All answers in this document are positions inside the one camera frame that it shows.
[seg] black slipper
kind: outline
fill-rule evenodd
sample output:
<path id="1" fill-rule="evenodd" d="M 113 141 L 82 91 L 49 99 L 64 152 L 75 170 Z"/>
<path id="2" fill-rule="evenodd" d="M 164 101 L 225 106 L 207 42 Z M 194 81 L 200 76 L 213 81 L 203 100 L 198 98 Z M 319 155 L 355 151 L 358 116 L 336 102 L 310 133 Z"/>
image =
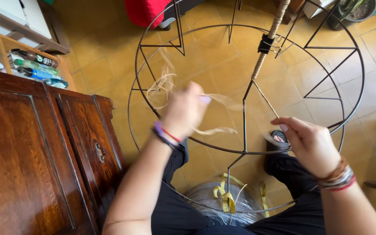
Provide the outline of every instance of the black slipper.
<path id="1" fill-rule="evenodd" d="M 278 146 L 277 146 L 267 141 L 267 151 L 287 149 L 290 146 L 290 143 L 288 142 L 287 137 L 282 131 L 280 130 L 272 131 L 271 135 L 272 135 L 272 138 L 274 138 L 274 136 L 280 137 L 284 142 L 280 142 L 274 139 L 274 141 L 278 142 Z"/>

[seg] drawer handle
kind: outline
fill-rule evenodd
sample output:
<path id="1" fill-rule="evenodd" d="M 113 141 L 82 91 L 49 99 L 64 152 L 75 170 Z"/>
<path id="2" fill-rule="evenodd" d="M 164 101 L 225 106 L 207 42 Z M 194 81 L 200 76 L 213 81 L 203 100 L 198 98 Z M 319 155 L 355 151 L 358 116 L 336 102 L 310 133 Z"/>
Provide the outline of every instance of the drawer handle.
<path id="1" fill-rule="evenodd" d="M 103 164 L 104 163 L 104 156 L 105 156 L 105 150 L 99 146 L 97 142 L 95 142 L 95 151 L 97 151 L 98 160 Z"/>

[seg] plastic-wrapped roll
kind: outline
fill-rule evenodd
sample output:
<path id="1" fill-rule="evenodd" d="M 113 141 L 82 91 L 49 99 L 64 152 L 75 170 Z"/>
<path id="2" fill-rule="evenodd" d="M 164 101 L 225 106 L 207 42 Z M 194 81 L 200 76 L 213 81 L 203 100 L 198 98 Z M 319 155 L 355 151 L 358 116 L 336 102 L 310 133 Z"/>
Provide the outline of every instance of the plastic-wrapped roll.
<path id="1" fill-rule="evenodd" d="M 210 182 L 205 184 L 200 184 L 190 191 L 188 191 L 185 196 L 203 203 L 212 208 L 222 208 L 222 199 L 215 198 L 213 195 L 213 190 L 216 186 L 220 186 L 220 182 Z M 233 195 L 233 198 L 236 199 L 240 188 L 231 184 L 230 192 Z M 232 215 L 230 213 L 224 213 L 222 211 L 216 211 L 209 209 L 207 207 L 200 206 L 198 204 L 192 203 L 187 200 L 191 206 L 196 210 L 200 211 L 204 216 L 209 217 L 211 222 L 214 225 L 229 225 Z M 237 199 L 236 210 L 238 211 L 254 211 L 261 210 L 257 198 L 245 188 L 240 192 L 240 195 Z M 252 224 L 258 220 L 264 219 L 264 213 L 254 213 L 254 214 L 233 214 L 232 225 L 245 227 L 249 224 Z"/>

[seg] hand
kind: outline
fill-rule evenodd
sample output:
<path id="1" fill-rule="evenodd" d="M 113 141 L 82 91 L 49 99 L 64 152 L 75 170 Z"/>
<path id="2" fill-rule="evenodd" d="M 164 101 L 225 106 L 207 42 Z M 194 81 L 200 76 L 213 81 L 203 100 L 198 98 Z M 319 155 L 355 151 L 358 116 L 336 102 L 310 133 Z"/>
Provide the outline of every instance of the hand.
<path id="1" fill-rule="evenodd" d="M 200 125 L 210 102 L 203 88 L 190 82 L 185 90 L 171 95 L 161 119 L 162 127 L 172 136 L 185 139 Z"/>
<path id="2" fill-rule="evenodd" d="M 298 161 L 312 175 L 317 178 L 326 178 L 336 169 L 341 156 L 326 127 L 295 117 L 281 117 L 271 123 L 279 125 Z"/>

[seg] brown bottle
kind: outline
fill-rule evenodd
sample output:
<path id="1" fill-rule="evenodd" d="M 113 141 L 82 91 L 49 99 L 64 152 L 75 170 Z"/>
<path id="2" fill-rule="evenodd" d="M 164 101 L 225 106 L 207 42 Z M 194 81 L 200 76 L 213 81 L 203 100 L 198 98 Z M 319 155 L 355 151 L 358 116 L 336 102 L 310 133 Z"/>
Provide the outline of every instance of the brown bottle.
<path id="1" fill-rule="evenodd" d="M 32 51 L 22 51 L 20 49 L 12 49 L 11 51 L 17 51 L 21 55 L 25 56 L 26 59 L 31 60 L 31 61 L 35 61 L 35 62 L 40 63 L 40 64 L 45 64 L 47 66 L 51 66 L 51 67 L 54 67 L 54 68 L 57 68 L 57 66 L 59 65 L 57 61 L 54 61 L 54 60 L 49 59 L 47 57 L 44 57 L 42 55 L 36 54 Z"/>

